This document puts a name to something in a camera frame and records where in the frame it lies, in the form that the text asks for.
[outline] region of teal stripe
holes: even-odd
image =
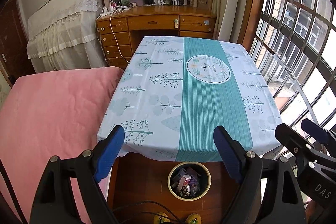
[[[213,142],[213,131],[218,125],[223,125],[234,140],[239,141],[245,150],[250,150],[252,137],[233,73],[223,84],[199,81],[187,72],[185,66],[196,55],[216,57],[231,70],[219,41],[184,38],[182,113],[176,161],[221,161]]]

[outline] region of wooden desk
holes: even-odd
[[[143,6],[126,10],[119,15],[97,20],[97,31],[110,66],[125,69],[127,61],[144,36],[168,35],[212,39],[216,16],[207,10],[189,6]]]

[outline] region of wooden floor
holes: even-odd
[[[143,200],[152,200],[166,206],[183,221],[191,213],[197,213],[201,216],[202,223],[218,224],[230,205],[238,189],[238,184],[229,177],[222,162],[204,163],[210,171],[212,179],[208,193],[192,202],[182,201],[175,198],[167,186],[169,172],[177,164],[179,162],[150,160],[135,153],[128,153],[125,157],[119,158],[113,200],[111,200],[110,194],[108,197],[110,208],[113,209]],[[150,203],[115,211],[114,214],[118,221],[122,222],[132,215],[144,211],[164,212],[170,216],[163,208]],[[126,223],[152,224],[153,215],[142,214]]]

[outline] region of round bin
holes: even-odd
[[[176,176],[181,168],[187,169],[189,166],[201,175],[201,177],[199,179],[199,186],[200,186],[201,189],[200,189],[200,191],[199,191],[199,193],[196,197],[182,198],[181,196],[178,196],[174,192],[174,190],[171,188],[170,179],[173,178],[174,176]],[[197,200],[197,199],[201,198],[202,196],[204,196],[208,192],[208,190],[210,188],[210,185],[211,185],[210,172],[203,164],[200,164],[199,162],[182,162],[182,163],[176,165],[170,171],[169,176],[168,176],[168,189],[169,189],[169,191],[172,193],[172,195],[174,197],[176,197],[180,200],[184,200],[184,201],[194,201],[194,200]]]

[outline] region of blue gripper pad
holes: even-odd
[[[317,140],[319,143],[322,144],[328,144],[329,138],[328,138],[328,132],[325,131],[323,128],[316,125],[314,122],[312,122],[309,119],[304,119],[301,122],[301,129],[305,131],[307,134],[312,136],[315,140]]]
[[[94,174],[94,179],[97,183],[99,183],[103,178],[106,178],[109,174],[111,167],[116,160],[116,157],[121,149],[125,140],[125,132],[121,126],[115,126],[111,133],[105,140],[100,142],[108,142],[107,144],[103,143],[105,148],[101,152],[99,158],[97,159],[97,167],[96,172]]]
[[[233,140],[230,135],[226,132],[224,127],[218,126],[213,132],[213,140],[217,147],[217,150],[223,160],[229,176],[234,179],[237,183],[241,184],[243,181],[243,175],[241,172],[242,163],[238,159],[236,153],[233,151],[231,144]]]

